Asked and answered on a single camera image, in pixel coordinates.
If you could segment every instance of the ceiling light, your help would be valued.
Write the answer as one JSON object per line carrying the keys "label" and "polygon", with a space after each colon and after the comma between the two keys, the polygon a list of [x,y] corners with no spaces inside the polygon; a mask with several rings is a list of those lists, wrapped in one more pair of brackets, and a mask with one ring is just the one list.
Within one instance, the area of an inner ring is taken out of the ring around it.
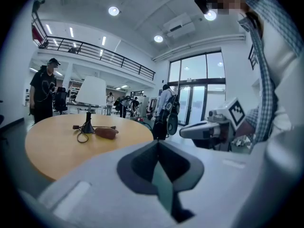
{"label": "ceiling light", "polygon": [[106,39],[106,37],[104,36],[103,37],[103,42],[101,43],[103,46],[105,45],[105,39]]}
{"label": "ceiling light", "polygon": [[32,67],[30,67],[30,70],[32,70],[34,72],[38,72],[37,70],[33,69]]}
{"label": "ceiling light", "polygon": [[119,9],[117,7],[110,7],[109,14],[111,14],[112,16],[116,16],[117,14],[119,14]]}
{"label": "ceiling light", "polygon": [[205,14],[204,16],[205,16],[205,18],[206,18],[207,20],[212,21],[212,20],[215,20],[215,19],[216,19],[217,14],[215,13],[215,11],[209,10],[208,14]]}
{"label": "ceiling light", "polygon": [[162,36],[155,36],[154,40],[158,43],[161,43],[163,41],[163,38],[162,38]]}
{"label": "ceiling light", "polygon": [[70,27],[70,31],[71,31],[71,37],[74,37],[73,28],[72,27]]}
{"label": "ceiling light", "polygon": [[59,73],[58,71],[55,71],[55,73],[57,73],[58,75],[62,76],[62,74],[61,74],[61,73]]}
{"label": "ceiling light", "polygon": [[48,29],[49,33],[52,34],[52,31],[51,31],[51,29],[49,28],[49,26],[48,26],[48,25],[46,25],[46,26],[47,26],[47,29]]}

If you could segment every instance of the floor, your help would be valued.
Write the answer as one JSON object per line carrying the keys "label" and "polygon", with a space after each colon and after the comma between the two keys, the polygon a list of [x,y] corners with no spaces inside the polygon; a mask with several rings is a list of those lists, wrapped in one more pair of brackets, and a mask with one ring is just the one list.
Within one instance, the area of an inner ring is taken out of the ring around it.
{"label": "floor", "polygon": [[[6,131],[3,136],[8,139],[8,145],[4,144],[2,147],[3,156],[5,157],[5,161],[7,163],[8,171],[11,173],[12,180],[15,182],[15,185],[34,198],[38,197],[38,195],[51,183],[45,177],[43,177],[32,164],[29,162],[26,152],[25,152],[25,137],[27,132],[31,129],[34,121],[33,116],[28,115],[29,108],[24,107],[24,122],[15,125],[8,131]],[[151,127],[153,127],[154,122],[145,120]],[[183,139],[179,135],[179,129],[175,135],[170,136],[167,140],[171,140],[176,143],[184,144],[188,147],[195,147],[191,139]],[[241,152],[248,153],[247,148],[239,148],[233,146],[233,152]],[[166,174],[161,168],[161,165],[157,165],[155,173],[158,173],[158,176],[154,178],[154,184],[158,186],[157,183],[167,183],[167,185],[163,185],[163,191],[161,195],[168,196],[171,193],[171,183],[168,181]],[[169,209],[170,201],[166,201],[164,206],[166,209]]]}

